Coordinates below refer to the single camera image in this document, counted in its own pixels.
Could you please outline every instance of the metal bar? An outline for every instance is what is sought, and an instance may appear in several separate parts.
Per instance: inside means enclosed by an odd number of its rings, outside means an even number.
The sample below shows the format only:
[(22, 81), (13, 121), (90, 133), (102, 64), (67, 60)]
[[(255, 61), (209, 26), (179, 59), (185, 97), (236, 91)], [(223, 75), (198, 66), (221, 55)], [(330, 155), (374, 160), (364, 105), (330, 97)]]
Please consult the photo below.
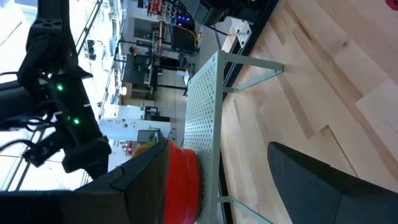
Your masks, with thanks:
[[(32, 134), (32, 137), (30, 137), (30, 141), (33, 140), (33, 138), (35, 137), (35, 135), (36, 135), (36, 133), (33, 133), (33, 134)], [(14, 181), (14, 178), (15, 178), (15, 176), (16, 176), (17, 173), (18, 173), (18, 169), (19, 169), (19, 167), (21, 166), (22, 161), (24, 160), (24, 159), (23, 159), (22, 157), (20, 157), (20, 156), (18, 156), (18, 158), (19, 158), (18, 165), (17, 165), (17, 167), (15, 168), (13, 174), (11, 175), (10, 181), (8, 182), (7, 187), (6, 187), (6, 189), (5, 189), (6, 192), (9, 191), (9, 189), (10, 189), (10, 187), (11, 187), (11, 185), (12, 185), (12, 182)]]
[[(39, 136), (39, 138), (37, 139), (37, 142), (40, 142), (40, 141), (42, 140), (42, 138), (44, 137), (44, 132), (45, 132), (45, 130), (39, 131), (40, 136)], [(17, 187), (15, 188), (15, 191), (18, 191), (18, 190), (21, 188), (21, 185), (22, 185), (22, 183), (24, 182), (24, 179), (25, 179), (25, 177), (26, 177), (27, 171), (29, 170), (29, 167), (30, 167), (30, 162), (28, 162), (28, 163), (26, 164), (25, 169), (24, 169), (24, 172), (22, 173), (21, 178), (20, 178), (19, 181), (18, 181), (18, 185), (17, 185)]]
[(163, 84), (158, 84), (157, 87), (171, 88), (171, 89), (174, 89), (174, 90), (187, 90), (187, 87), (182, 87), (182, 86), (170, 86), (170, 85), (163, 85)]
[(224, 93), (236, 93), (237, 90), (238, 90), (237, 88), (231, 88), (231, 87), (225, 87), (225, 86), (223, 89)]
[(207, 26), (207, 28), (209, 28), (209, 29), (211, 29), (211, 30), (214, 30), (215, 32), (217, 32), (217, 33), (219, 33), (219, 34), (223, 34), (223, 35), (225, 35), (225, 36), (228, 36), (227, 33), (224, 33), (223, 31), (220, 31), (220, 30), (218, 30), (218, 29), (216, 29), (216, 28), (214, 28), (214, 27)]
[[(220, 169), (219, 169), (219, 176), (224, 176), (225, 177), (225, 171), (224, 171), (224, 162), (223, 162), (223, 153), (220, 150)], [(226, 183), (225, 178), (219, 178), (218, 180), (218, 192), (220, 193), (220, 196), (228, 196), (228, 185)], [(231, 211), (231, 206), (229, 203), (221, 203), (221, 210), (223, 213), (223, 220), (224, 223), (233, 223), (232, 219), (232, 211)]]
[(251, 210), (249, 207), (245, 206), (242, 204), (240, 201), (236, 200), (235, 198), (232, 197), (218, 197), (218, 203), (231, 203), (240, 211), (245, 213), (247, 216), (253, 218), (255, 221), (257, 221), (260, 224), (272, 224), (269, 220), (266, 218), (262, 217), (260, 214), (257, 212)]
[[(251, 35), (246, 41), (246, 44), (244, 45), (244, 48), (241, 48), (241, 45), (239, 43), (238, 38), (235, 38), (235, 41), (232, 44), (231, 50), (229, 51), (230, 53), (233, 54), (240, 54), (240, 55), (249, 55), (254, 48), (257, 39), (261, 35), (262, 31), (264, 30), (265, 25), (267, 24), (269, 18), (271, 17), (272, 12), (274, 11), (277, 3), (279, 0), (269, 0), (266, 2), (264, 5), (264, 8), (261, 11), (260, 16), (257, 18), (256, 22), (253, 24), (251, 27)], [(224, 86), (231, 87), (233, 83), (235, 82), (236, 78), (241, 72), (242, 65), (237, 64), (237, 63), (232, 63), (232, 62), (227, 62), (225, 64), (225, 70), (224, 70)], [(225, 93), (223, 95), (223, 100), (226, 98), (227, 94)], [(220, 172), (219, 173), (219, 178), (220, 178), (220, 183), (221, 182), (226, 182), (226, 176), (224, 173)], [(232, 215), (227, 212), (223, 212), (223, 215), (232, 219)]]
[(98, 15), (98, 13), (99, 13), (99, 11), (101, 9), (101, 5), (102, 5), (102, 0), (98, 0), (97, 3), (94, 6), (93, 12), (91, 12), (90, 17), (87, 20), (86, 26), (83, 29), (83, 32), (81, 33), (81, 35), (80, 35), (80, 37), (79, 37), (79, 39), (77, 41), (77, 45), (80, 44), (80, 46), (76, 45), (76, 47), (78, 48), (77, 49), (77, 55), (80, 54), (80, 52), (81, 52), (81, 50), (83, 48), (83, 45), (86, 42), (86, 39), (88, 37), (88, 33), (90, 32), (91, 28), (93, 27), (94, 21), (97, 18), (97, 15)]
[(271, 62), (268, 60), (263, 60), (258, 58), (252, 58), (248, 56), (225, 53), (225, 60), (227, 62), (240, 63), (242, 65), (252, 65), (261, 68), (268, 68), (280, 72), (283, 72), (284, 70), (284, 66), (281, 63)]
[(18, 25), (15, 26), (15, 28), (11, 31), (11, 33), (4, 39), (4, 41), (1, 42), (0, 47), (10, 38), (10, 36), (15, 32), (15, 30), (18, 29), (18, 27), (22, 25), (22, 21), (18, 23)]
[(188, 93), (188, 88), (184, 91), (184, 94), (182, 96), (187, 96)]
[(115, 62), (123, 62), (123, 63), (126, 63), (126, 62), (127, 62), (126, 60), (119, 60), (119, 59), (115, 59), (114, 61), (115, 61)]
[(133, 42), (133, 41), (126, 41), (126, 40), (120, 40), (120, 43), (127, 43), (127, 44), (138, 44), (137, 42)]
[[(116, 44), (116, 49), (117, 48), (119, 48), (119, 46), (120, 46), (120, 43), (122, 43), (122, 41), (123, 40), (121, 40), (122, 39), (122, 37), (123, 37), (123, 30), (124, 30), (124, 26), (126, 25), (126, 19), (127, 19), (127, 16), (125, 16), (124, 18), (123, 18), (123, 28), (121, 29), (121, 31), (120, 31), (120, 38), (119, 38), (119, 41), (118, 41), (118, 44)], [(106, 88), (108, 88), (109, 87), (109, 84), (111, 83), (111, 75), (112, 75), (112, 73), (113, 73), (113, 65), (114, 65), (114, 61), (116, 60), (116, 57), (118, 56), (118, 54), (116, 54), (115, 53), (115, 55), (113, 55), (113, 62), (112, 62), (112, 67), (111, 67), (111, 69), (109, 70), (109, 73), (108, 73), (108, 80), (107, 80), (107, 82), (106, 82)], [(102, 105), (101, 105), (101, 108), (99, 109), (99, 111), (102, 111), (103, 109), (104, 109), (104, 106), (105, 106), (105, 99), (106, 99), (106, 94), (107, 94), (107, 92), (105, 92), (105, 94), (104, 94), (104, 97), (103, 97), (103, 99), (102, 99)]]
[(270, 78), (272, 78), (272, 77), (275, 77), (275, 76), (277, 76), (277, 75), (279, 75), (279, 74), (281, 74), (281, 73), (282, 73), (282, 72), (278, 72), (278, 71), (275, 71), (275, 70), (271, 70), (271, 71), (268, 71), (268, 72), (266, 72), (266, 73), (264, 73), (264, 74), (262, 74), (262, 75), (258, 75), (258, 76), (256, 76), (255, 78), (252, 78), (252, 79), (248, 80), (247, 82), (245, 82), (245, 83), (243, 83), (243, 84), (240, 84), (240, 85), (235, 89), (235, 91), (232, 92), (232, 93), (239, 93), (239, 92), (242, 91), (242, 90), (245, 90), (245, 89), (247, 89), (247, 88), (249, 88), (249, 87), (251, 87), (251, 86), (254, 86), (254, 85), (256, 85), (256, 84), (258, 84), (258, 83), (260, 83), (260, 82), (266, 81), (266, 80), (268, 80), (268, 79), (270, 79)]
[(21, 176), (21, 178), (20, 178), (19, 181), (18, 181), (18, 185), (17, 185), (17, 187), (15, 188), (15, 191), (19, 191), (19, 189), (21, 188), (21, 185), (22, 185), (22, 183), (24, 182), (24, 179), (25, 179), (25, 177), (26, 177), (27, 171), (29, 170), (29, 167), (30, 167), (30, 162), (28, 162), (28, 163), (26, 164), (25, 169), (24, 169), (24, 172), (22, 173), (22, 176)]
[(223, 46), (221, 45), (220, 37), (218, 36), (217, 31), (214, 31), (214, 35), (216, 35), (218, 50), (221, 50)]

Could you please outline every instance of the wire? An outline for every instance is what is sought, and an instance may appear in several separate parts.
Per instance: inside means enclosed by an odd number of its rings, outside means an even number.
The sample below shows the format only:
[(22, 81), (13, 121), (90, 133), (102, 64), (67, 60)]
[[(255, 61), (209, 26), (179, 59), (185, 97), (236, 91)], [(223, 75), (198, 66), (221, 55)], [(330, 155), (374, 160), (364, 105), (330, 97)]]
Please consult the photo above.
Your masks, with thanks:
[(2, 72), (2, 73), (0, 73), (0, 76), (3, 76), (3, 75), (17, 75), (18, 74), (18, 72)]
[(29, 124), (29, 125), (37, 125), (37, 124), (56, 124), (55, 122), (47, 121), (47, 120), (42, 119), (42, 118), (32, 118), (32, 119), (30, 119), (30, 120), (37, 120), (38, 122), (27, 121), (27, 122), (25, 122), (25, 123), (26, 123), (26, 124)]
[(49, 104), (52, 104), (52, 103), (53, 104), (58, 104), (61, 107), (62, 113), (67, 113), (68, 112), (67, 107), (61, 101), (59, 101), (59, 100), (45, 100), (45, 101), (39, 103), (38, 105), (36, 105), (36, 107), (34, 109), (32, 109), (32, 111), (30, 111), (30, 113), (28, 113), (28, 114), (34, 113), (36, 110), (39, 110), (41, 107), (49, 105)]
[(29, 146), (30, 148), (33, 148), (33, 147), (36, 146), (36, 144), (33, 143), (33, 142), (30, 141), (30, 140), (26, 140), (26, 139), (17, 139), (17, 140), (13, 140), (13, 141), (11, 141), (11, 142), (9, 142), (9, 143), (6, 143), (6, 144), (4, 144), (3, 146), (1, 146), (1, 147), (0, 147), (0, 152), (3, 151), (3, 150), (5, 150), (5, 149), (8, 148), (8, 147), (14, 145), (14, 144), (18, 144), (18, 143), (23, 143), (23, 144)]
[(24, 128), (25, 128), (26, 130), (28, 130), (28, 131), (34, 133), (34, 132), (36, 132), (36, 131), (45, 130), (45, 129), (47, 129), (47, 128), (54, 128), (54, 127), (56, 127), (56, 126), (61, 126), (62, 123), (57, 123), (57, 124), (53, 124), (53, 125), (44, 125), (44, 124), (38, 124), (38, 125), (35, 127), (35, 129), (32, 129), (32, 128), (30, 128), (30, 127), (28, 126), (28, 124), (25, 124), (25, 125), (24, 125)]
[(197, 35), (196, 35), (194, 32), (192, 32), (192, 31), (190, 31), (190, 30), (188, 30), (188, 29), (186, 29), (186, 28), (184, 28), (184, 27), (180, 27), (180, 26), (178, 26), (178, 25), (175, 25), (175, 24), (169, 24), (169, 25), (178, 27), (178, 28), (183, 29), (183, 30), (187, 30), (189, 33), (191, 33), (191, 34), (193, 35), (193, 38), (195, 38), (195, 47), (198, 48), (199, 40), (198, 40), (198, 38), (197, 38)]
[(104, 43), (100, 40), (95, 40), (95, 42), (99, 42), (101, 44), (100, 46), (104, 45)]

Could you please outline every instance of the desk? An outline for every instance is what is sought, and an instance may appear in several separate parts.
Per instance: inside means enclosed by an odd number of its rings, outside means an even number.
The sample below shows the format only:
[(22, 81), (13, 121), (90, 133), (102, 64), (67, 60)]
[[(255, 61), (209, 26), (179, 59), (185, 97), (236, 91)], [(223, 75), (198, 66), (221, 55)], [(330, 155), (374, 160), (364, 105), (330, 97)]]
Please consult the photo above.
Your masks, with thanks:
[[(265, 74), (259, 75), (237, 88), (227, 88), (223, 85), (225, 62), (252, 65), (268, 68), (268, 70)], [(221, 112), (223, 92), (239, 93), (282, 72), (283, 65), (281, 63), (227, 54), (219, 50), (188, 82), (189, 98), (185, 118), (184, 148), (195, 151), (201, 162), (204, 177), (203, 210), (197, 223), (216, 223), (217, 203), (232, 203), (259, 223), (270, 223), (235, 198), (217, 195), (220, 168)]]

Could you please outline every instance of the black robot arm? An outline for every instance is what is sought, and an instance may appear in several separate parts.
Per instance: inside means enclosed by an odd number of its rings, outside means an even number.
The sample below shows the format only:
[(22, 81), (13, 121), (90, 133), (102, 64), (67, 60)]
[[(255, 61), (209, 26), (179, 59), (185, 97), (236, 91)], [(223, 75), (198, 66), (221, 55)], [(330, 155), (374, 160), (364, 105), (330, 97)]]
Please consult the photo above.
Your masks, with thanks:
[(0, 109), (0, 130), (29, 128), (55, 132), (30, 144), (24, 158), (41, 166), (58, 150), (65, 151), (66, 172), (85, 169), (96, 179), (108, 171), (110, 145), (102, 135), (82, 79), (93, 77), (78, 66), (69, 19), (69, 0), (39, 0), (37, 18), (26, 43), (26, 56), (17, 82), (0, 85), (0, 103), (18, 101)]

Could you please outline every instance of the floor plank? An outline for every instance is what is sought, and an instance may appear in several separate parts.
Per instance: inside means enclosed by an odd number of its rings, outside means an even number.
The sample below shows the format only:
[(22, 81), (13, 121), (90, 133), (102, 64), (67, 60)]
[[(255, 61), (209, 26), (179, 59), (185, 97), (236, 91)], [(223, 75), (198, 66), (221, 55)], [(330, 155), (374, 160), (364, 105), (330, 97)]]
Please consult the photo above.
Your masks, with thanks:
[[(396, 24), (383, 1), (279, 1), (251, 56), (285, 72), (223, 103), (231, 196), (272, 223), (290, 223), (267, 163), (269, 141), (398, 192)], [(244, 66), (234, 85), (262, 72)], [(234, 220), (253, 223), (238, 211)]]

